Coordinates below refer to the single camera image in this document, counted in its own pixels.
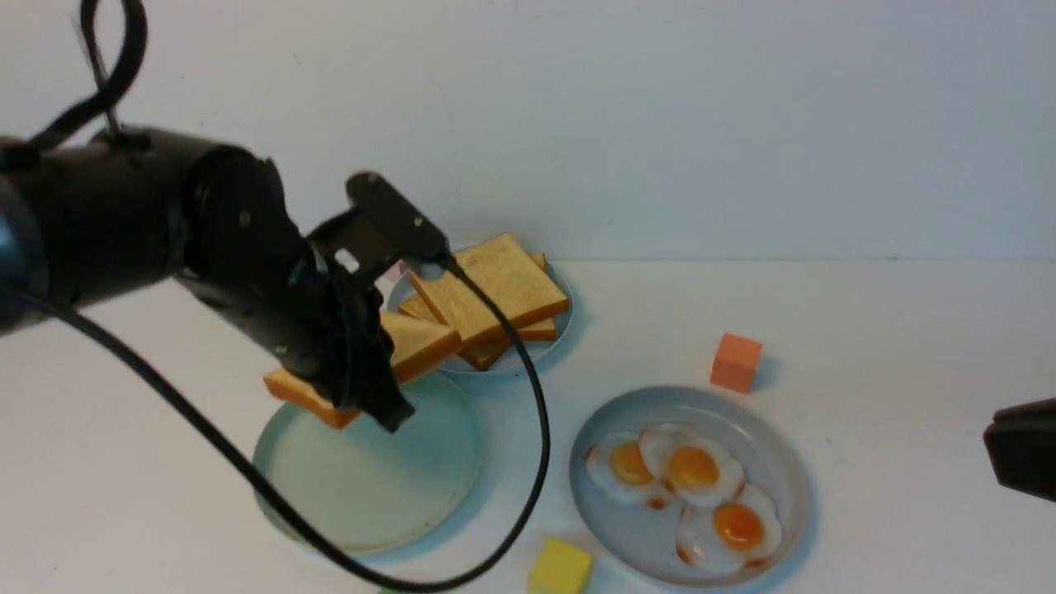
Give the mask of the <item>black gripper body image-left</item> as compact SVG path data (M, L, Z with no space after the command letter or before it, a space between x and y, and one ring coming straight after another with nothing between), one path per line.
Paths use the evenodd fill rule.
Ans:
M318 394L347 405L347 335L380 327L380 291L314 248L276 167L216 152L190 172L177 280Z

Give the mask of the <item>black gripper image-left finger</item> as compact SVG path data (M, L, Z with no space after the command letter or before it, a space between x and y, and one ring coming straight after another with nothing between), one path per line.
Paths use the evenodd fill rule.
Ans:
M415 413L391 365L394 344L386 331L346 338L346 405L358 408L393 435Z

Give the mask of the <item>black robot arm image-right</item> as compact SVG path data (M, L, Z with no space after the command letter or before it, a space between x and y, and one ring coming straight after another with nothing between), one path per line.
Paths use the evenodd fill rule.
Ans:
M998 484L1055 501L1055 398L996 411L982 439Z

